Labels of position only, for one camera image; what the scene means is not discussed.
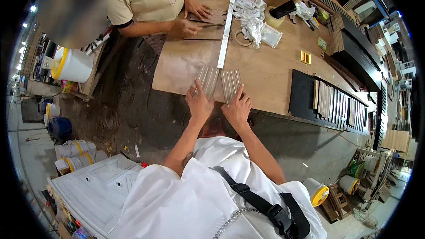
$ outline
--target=white cabinet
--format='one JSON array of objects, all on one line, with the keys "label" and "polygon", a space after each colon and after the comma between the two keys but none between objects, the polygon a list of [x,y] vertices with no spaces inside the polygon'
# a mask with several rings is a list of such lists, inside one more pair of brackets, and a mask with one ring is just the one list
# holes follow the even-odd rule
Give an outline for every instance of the white cabinet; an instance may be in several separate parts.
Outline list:
[{"label": "white cabinet", "polygon": [[119,154],[48,181],[71,214],[94,236],[114,239],[124,201],[141,169]]}]

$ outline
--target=tape roll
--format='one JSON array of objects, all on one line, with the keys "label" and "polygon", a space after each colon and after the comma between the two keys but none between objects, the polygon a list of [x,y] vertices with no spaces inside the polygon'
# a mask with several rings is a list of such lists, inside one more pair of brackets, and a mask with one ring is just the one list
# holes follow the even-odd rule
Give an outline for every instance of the tape roll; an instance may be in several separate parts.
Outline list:
[{"label": "tape roll", "polygon": [[283,16],[280,19],[276,19],[274,17],[272,17],[272,15],[270,15],[269,11],[272,9],[275,9],[276,7],[267,7],[266,10],[264,11],[264,22],[269,24],[272,27],[279,27],[282,22],[284,22],[285,20],[285,16]]}]

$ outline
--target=aluminum ruler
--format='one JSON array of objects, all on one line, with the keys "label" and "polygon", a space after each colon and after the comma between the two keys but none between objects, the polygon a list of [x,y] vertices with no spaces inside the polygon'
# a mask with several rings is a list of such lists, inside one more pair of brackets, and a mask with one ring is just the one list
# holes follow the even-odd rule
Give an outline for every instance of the aluminum ruler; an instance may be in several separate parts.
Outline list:
[{"label": "aluminum ruler", "polygon": [[221,40],[220,55],[218,57],[218,63],[217,63],[217,67],[220,69],[223,68],[224,59],[226,58],[227,43],[229,42],[230,26],[232,24],[232,18],[233,18],[233,8],[230,4],[233,2],[235,2],[235,0],[230,0],[229,2],[229,9],[227,10],[226,24],[224,25],[223,39]]}]

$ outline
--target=metal chain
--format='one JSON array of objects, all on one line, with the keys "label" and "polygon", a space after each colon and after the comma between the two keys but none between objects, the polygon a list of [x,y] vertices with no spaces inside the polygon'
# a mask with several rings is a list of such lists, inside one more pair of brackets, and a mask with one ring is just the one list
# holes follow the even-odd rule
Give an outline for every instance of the metal chain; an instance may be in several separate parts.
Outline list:
[{"label": "metal chain", "polygon": [[246,207],[246,208],[241,208],[239,210],[236,210],[233,215],[231,216],[231,218],[226,221],[225,224],[223,224],[223,226],[221,226],[221,228],[217,231],[217,233],[214,235],[214,237],[212,239],[219,239],[221,234],[226,230],[226,227],[233,221],[235,221],[239,215],[241,215],[244,212],[250,212],[250,211],[254,211],[255,213],[258,214],[262,214],[258,209],[256,208],[252,208],[252,207]]}]

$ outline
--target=man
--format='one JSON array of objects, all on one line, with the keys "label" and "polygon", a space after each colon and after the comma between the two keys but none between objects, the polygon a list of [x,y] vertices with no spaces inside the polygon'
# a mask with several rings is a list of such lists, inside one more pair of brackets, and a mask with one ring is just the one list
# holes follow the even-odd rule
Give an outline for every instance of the man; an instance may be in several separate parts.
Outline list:
[{"label": "man", "polygon": [[[106,0],[108,17],[125,37],[143,36],[159,54],[165,33],[184,38],[197,34],[202,27],[186,18],[193,13],[199,19],[209,19],[211,12],[197,0]],[[177,19],[184,5],[183,19]]]},{"label": "man", "polygon": [[[288,220],[290,214],[296,217],[296,210],[291,208],[289,214],[290,205],[279,193],[291,193],[309,225],[304,236],[326,238],[307,189],[298,181],[286,183],[279,164],[252,132],[247,122],[251,98],[243,94],[243,84],[230,107],[221,108],[243,143],[228,137],[197,139],[214,102],[207,101],[196,79],[195,84],[186,94],[192,115],[189,124],[163,166],[151,165],[139,173],[124,204],[120,238],[282,238],[268,217],[253,210],[216,166],[271,205],[280,205]],[[300,218],[292,219],[300,227]]]}]

